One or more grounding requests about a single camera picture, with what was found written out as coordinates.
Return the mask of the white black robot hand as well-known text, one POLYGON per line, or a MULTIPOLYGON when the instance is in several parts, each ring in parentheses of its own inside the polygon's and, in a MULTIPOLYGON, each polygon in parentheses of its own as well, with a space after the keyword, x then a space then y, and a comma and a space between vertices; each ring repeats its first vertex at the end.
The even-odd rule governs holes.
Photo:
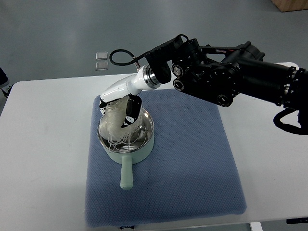
POLYGON ((138 94, 143 90, 155 90, 160 85, 151 67, 145 65, 136 74, 125 77, 108 87, 100 95, 99 108, 105 114, 106 107, 110 103, 128 96, 126 115, 121 125, 122 128, 128 127, 137 121, 140 114, 142 100, 138 94))

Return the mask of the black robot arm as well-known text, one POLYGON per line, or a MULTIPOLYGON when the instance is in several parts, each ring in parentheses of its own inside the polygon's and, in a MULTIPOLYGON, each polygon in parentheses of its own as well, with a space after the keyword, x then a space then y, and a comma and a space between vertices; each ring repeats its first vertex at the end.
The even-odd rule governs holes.
POLYGON ((263 61, 264 53, 250 42, 236 47, 200 46, 178 35, 153 48, 145 58, 158 82, 196 98, 228 107, 238 94, 283 106, 276 127, 308 133, 308 72, 263 61))

